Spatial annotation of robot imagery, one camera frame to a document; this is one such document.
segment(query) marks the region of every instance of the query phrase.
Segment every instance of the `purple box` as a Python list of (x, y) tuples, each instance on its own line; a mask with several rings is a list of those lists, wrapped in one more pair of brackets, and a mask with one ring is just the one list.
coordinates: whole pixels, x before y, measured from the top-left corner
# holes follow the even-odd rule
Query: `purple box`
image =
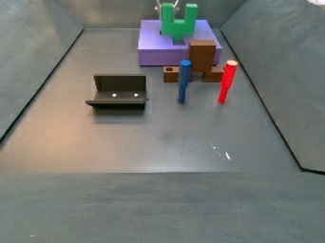
[(179, 65), (187, 59), (187, 44), (190, 40), (214, 40), (215, 55), (212, 64), (218, 65), (222, 47), (212, 34), (206, 20), (195, 21), (195, 31), (184, 36), (184, 42), (174, 44), (171, 36), (160, 35), (160, 20), (141, 20), (137, 37), (139, 65)]

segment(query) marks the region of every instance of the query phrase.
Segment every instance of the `brown block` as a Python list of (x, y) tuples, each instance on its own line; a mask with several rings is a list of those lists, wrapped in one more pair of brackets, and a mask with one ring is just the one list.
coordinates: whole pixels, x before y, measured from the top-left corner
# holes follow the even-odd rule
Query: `brown block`
[(164, 66), (163, 67), (163, 82), (164, 83), (178, 83), (179, 67), (178, 66)]
[(204, 82), (218, 83), (223, 75), (223, 66), (212, 66), (211, 72), (206, 72), (203, 79)]
[(210, 72), (215, 54), (214, 40), (190, 40), (187, 48), (191, 72)]

